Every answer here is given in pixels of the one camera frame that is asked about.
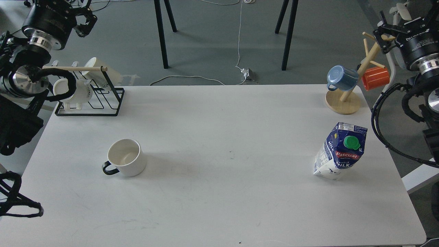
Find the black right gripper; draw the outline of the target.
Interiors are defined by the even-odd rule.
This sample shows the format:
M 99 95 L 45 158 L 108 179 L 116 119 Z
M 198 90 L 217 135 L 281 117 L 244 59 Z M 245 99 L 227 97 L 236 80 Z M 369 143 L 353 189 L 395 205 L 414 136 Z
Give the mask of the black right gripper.
M 405 67 L 409 71 L 433 71 L 438 69 L 439 35 L 438 35 L 438 7 L 432 7 L 425 17 L 419 17 L 406 22 L 402 27 L 405 33 L 397 35 L 397 24 L 379 21 L 373 36 L 381 52 L 389 53 L 398 47 L 402 55 Z

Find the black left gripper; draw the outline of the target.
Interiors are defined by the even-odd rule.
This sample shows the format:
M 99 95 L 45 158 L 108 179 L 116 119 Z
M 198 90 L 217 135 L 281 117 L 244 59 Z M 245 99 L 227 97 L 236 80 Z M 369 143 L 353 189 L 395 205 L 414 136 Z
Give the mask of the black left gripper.
M 90 14 L 90 1 L 81 3 L 73 8 L 67 0 L 36 0 L 23 23 L 23 34 L 30 44 L 46 50 L 64 49 L 72 30 L 86 37 L 97 22 L 97 16 Z

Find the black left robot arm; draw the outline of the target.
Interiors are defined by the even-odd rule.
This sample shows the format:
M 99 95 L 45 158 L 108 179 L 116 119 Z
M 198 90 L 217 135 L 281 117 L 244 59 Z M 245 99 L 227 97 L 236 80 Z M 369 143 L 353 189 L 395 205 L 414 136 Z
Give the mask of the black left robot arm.
M 52 50 L 62 50 L 75 30 L 90 34 L 97 22 L 90 0 L 74 8 L 68 0 L 35 0 L 21 28 L 24 38 L 1 34 L 1 154 L 9 156 L 30 142 L 43 127 L 38 113 L 45 101 L 71 97 L 74 75 L 47 68 Z

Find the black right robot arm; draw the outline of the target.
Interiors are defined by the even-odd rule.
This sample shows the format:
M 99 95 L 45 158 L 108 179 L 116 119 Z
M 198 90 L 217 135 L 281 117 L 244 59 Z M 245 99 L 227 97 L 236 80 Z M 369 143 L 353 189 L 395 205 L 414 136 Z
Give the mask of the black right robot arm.
M 383 12 L 380 12 L 382 24 L 373 32 L 384 54 L 398 48 L 405 68 L 416 72 L 417 75 L 409 78 L 407 83 L 396 83 L 381 93 L 372 108 L 372 130 L 381 143 L 392 152 L 434 168 L 438 168 L 438 10 L 438 1 L 434 1 L 426 16 L 402 25 L 387 23 Z M 379 127 L 381 108 L 385 100 L 397 90 L 405 91 L 401 99 L 403 112 L 415 122 L 423 122 L 427 126 L 422 133 L 432 155 L 432 161 L 403 153 L 391 145 L 381 133 Z

